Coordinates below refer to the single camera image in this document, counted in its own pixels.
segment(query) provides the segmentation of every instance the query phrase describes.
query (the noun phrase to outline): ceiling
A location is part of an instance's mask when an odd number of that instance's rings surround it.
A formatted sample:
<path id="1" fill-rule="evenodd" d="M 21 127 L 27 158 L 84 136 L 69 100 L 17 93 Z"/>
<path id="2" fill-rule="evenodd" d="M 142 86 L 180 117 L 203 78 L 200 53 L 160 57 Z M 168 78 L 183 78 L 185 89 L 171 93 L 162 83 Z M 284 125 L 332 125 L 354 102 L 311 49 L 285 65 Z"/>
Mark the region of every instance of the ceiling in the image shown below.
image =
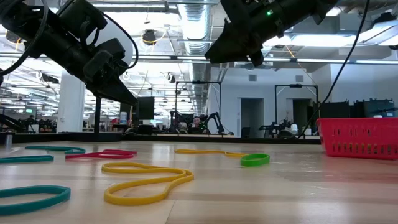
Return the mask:
<path id="1" fill-rule="evenodd" d="M 93 1 L 93 4 L 106 11 L 106 13 L 116 20 L 127 32 L 133 37 L 139 46 L 140 55 L 147 56 L 147 59 L 141 59 L 134 68 L 126 71 L 121 75 L 120 79 L 127 86 L 134 96 L 154 96 L 155 98 L 155 112 L 159 115 L 157 118 L 167 117 L 170 110 L 175 108 L 175 83 L 170 83 L 170 76 L 174 76 L 176 81 L 192 81 L 197 78 L 198 67 L 189 63 L 189 60 L 182 61 L 163 61 L 151 60 L 151 55 L 195 55 L 203 56 L 203 54 L 191 53 L 188 49 L 197 43 L 205 43 L 208 47 L 210 43 L 214 42 L 222 33 L 224 26 L 224 19 L 226 14 L 221 7 L 221 4 L 208 5 L 210 9 L 209 20 L 207 25 L 207 35 L 202 40 L 188 39 L 198 32 L 197 29 L 187 29 L 187 24 L 184 23 L 182 8 L 176 6 L 173 2 L 183 1 L 169 1 L 169 11 L 162 12 L 162 5 L 164 2 L 141 4 L 140 7 L 127 7 L 126 5 L 109 4 L 102 1 Z M 365 0 L 340 1 L 338 7 L 330 12 L 330 17 L 325 19 L 324 25 L 315 26 L 312 19 L 303 21 L 301 24 L 295 26 L 291 31 L 286 32 L 285 35 L 294 40 L 296 36 L 302 34 L 319 34 L 330 32 L 328 22 L 338 24 L 340 31 L 345 30 L 345 36 L 349 37 L 348 32 L 352 28 L 358 28 L 358 22 L 361 19 L 361 13 Z M 380 13 L 385 10 L 392 10 L 395 12 L 398 1 L 371 1 L 371 13 L 369 13 L 368 27 L 371 21 L 379 17 Z M 49 5 L 53 11 L 57 10 L 58 1 L 49 0 Z M 147 29 L 155 30 L 157 42 L 154 45 L 146 45 L 142 41 L 142 34 Z M 391 35 L 398 34 L 389 28 Z M 383 59 L 391 54 L 388 47 L 381 47 L 378 44 L 369 44 L 369 38 L 359 43 L 358 48 L 354 51 L 355 58 L 371 58 Z M 314 47 L 306 45 L 294 45 L 289 42 L 286 46 L 278 46 L 276 44 L 264 44 L 263 54 L 266 57 L 275 58 L 343 58 L 349 50 L 349 42 L 346 46 L 339 47 Z M 14 61 L 17 60 L 18 54 L 24 51 L 23 44 L 13 44 L 6 39 L 6 30 L 0 26 L 0 67 L 7 68 Z M 231 63 L 229 70 L 234 70 L 236 65 Z M 303 63 L 302 66 L 307 72 L 316 70 L 319 65 L 311 63 Z M 210 67 L 219 67 L 219 65 L 203 64 L 203 70 L 200 70 L 202 80 L 210 80 Z M 267 66 L 268 69 L 278 71 L 287 68 L 300 68 L 296 63 L 281 63 L 274 62 Z M 43 79 L 43 74 L 56 78 L 62 82 L 62 67 L 51 61 L 49 58 L 40 58 L 38 60 L 26 60 L 21 67 L 15 72 L 4 77 L 4 84 L 0 90 L 1 100 L 0 104 L 6 107 L 7 110 L 20 111 L 20 109 L 13 109 L 13 106 L 30 106 L 41 105 L 38 111 L 43 116 L 56 116 L 59 103 L 60 84 L 46 82 Z M 218 75 L 217 79 L 221 80 L 222 75 Z M 205 113 L 207 85 L 183 85 L 179 84 L 177 87 L 181 90 L 181 94 L 177 98 L 177 109 L 183 113 Z M 89 91 L 86 91 L 85 98 L 85 117 L 93 114 L 95 110 L 95 97 Z M 110 118 L 116 117 L 119 111 L 119 103 L 103 100 L 102 114 Z"/>

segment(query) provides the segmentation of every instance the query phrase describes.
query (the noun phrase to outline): yellow rubber band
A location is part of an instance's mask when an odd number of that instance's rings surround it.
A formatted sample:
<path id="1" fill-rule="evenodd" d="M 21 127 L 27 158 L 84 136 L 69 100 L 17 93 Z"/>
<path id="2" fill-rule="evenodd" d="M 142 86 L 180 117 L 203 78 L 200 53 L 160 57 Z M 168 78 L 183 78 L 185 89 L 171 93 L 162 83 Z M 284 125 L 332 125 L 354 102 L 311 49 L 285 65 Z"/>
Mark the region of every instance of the yellow rubber band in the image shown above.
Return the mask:
<path id="1" fill-rule="evenodd" d="M 122 169 L 115 168 L 117 166 L 132 166 L 138 167 L 141 169 Z M 105 190 L 104 199 L 106 202 L 114 204 L 114 205 L 147 205 L 150 203 L 159 202 L 165 199 L 169 192 L 176 186 L 189 182 L 193 180 L 193 174 L 189 170 L 178 169 L 178 168 L 169 168 L 169 167 L 159 167 L 152 166 L 146 164 L 139 164 L 136 162 L 111 162 L 104 164 L 102 166 L 102 171 L 104 172 L 113 172 L 118 174 L 142 174 L 142 173 L 158 173 L 158 172 L 170 172 L 176 173 L 178 175 L 171 177 L 160 177 L 160 178 L 152 178 L 146 180 L 135 180 L 130 182 L 125 182 L 121 184 L 113 185 Z M 129 187 L 142 186 L 147 184 L 157 184 L 157 183 L 165 183 L 170 182 L 164 191 L 158 195 L 149 196 L 149 197 L 119 197 L 115 196 L 112 193 L 115 193 L 119 190 L 126 189 Z"/>
<path id="2" fill-rule="evenodd" d="M 243 157 L 243 156 L 247 155 L 247 154 L 245 154 L 245 153 L 227 152 L 227 151 L 221 151 L 221 150 L 176 149 L 174 152 L 175 152 L 175 153 L 180 153 L 180 154 L 208 154 L 208 153 L 219 153 L 219 154 L 224 154 L 224 155 L 230 156 L 230 157 Z"/>

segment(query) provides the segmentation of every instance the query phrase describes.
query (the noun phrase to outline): red plastic basket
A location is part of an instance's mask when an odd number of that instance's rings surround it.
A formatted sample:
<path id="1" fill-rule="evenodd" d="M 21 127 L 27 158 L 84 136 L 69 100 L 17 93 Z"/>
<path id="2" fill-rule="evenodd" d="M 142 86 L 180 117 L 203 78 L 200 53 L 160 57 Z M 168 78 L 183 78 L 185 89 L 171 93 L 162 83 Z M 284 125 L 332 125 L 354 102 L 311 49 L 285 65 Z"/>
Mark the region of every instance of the red plastic basket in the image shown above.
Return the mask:
<path id="1" fill-rule="evenodd" d="M 318 119 L 328 156 L 398 159 L 398 118 Z"/>

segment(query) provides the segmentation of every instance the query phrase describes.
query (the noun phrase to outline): green rubber band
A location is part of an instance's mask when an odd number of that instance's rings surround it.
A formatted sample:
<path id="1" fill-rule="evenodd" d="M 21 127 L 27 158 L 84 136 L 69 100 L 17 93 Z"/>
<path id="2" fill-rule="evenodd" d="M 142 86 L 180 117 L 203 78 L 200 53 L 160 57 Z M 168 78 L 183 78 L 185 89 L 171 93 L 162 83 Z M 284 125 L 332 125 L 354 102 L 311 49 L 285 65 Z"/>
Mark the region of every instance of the green rubber band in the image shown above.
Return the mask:
<path id="1" fill-rule="evenodd" d="M 53 161 L 54 157 L 51 155 L 43 156 L 17 156 L 17 157 L 5 157 L 0 158 L 0 163 L 11 163 L 11 162 L 43 162 Z"/>
<path id="2" fill-rule="evenodd" d="M 0 215 L 15 215 L 20 213 L 33 212 L 43 208 L 48 208 L 61 202 L 66 202 L 70 198 L 70 188 L 53 185 L 39 185 L 31 187 L 17 187 L 13 189 L 0 190 L 0 198 L 13 197 L 28 194 L 57 194 L 56 196 L 11 205 L 0 205 Z"/>
<path id="3" fill-rule="evenodd" d="M 269 158 L 267 154 L 250 154 L 242 157 L 241 165 L 246 167 L 261 166 L 268 164 Z"/>
<path id="4" fill-rule="evenodd" d="M 69 147 L 69 146 L 26 146 L 25 149 L 42 149 L 42 150 L 49 150 L 49 151 L 65 151 L 66 155 L 86 153 L 85 149 L 82 149 L 82 148 L 79 148 L 79 147 Z"/>

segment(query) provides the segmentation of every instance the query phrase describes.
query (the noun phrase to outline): red rubber band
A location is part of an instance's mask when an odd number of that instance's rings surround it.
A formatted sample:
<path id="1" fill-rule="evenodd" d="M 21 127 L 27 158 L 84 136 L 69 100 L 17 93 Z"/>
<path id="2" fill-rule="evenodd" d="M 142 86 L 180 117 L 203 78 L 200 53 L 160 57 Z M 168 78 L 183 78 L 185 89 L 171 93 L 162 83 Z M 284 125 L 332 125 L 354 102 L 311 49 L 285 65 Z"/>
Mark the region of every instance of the red rubber band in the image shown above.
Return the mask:
<path id="1" fill-rule="evenodd" d="M 137 154 L 136 151 L 125 151 L 120 149 L 105 149 L 103 152 L 91 152 L 86 154 L 66 155 L 66 159 L 75 159 L 82 157 L 102 158 L 102 159 L 130 159 Z"/>

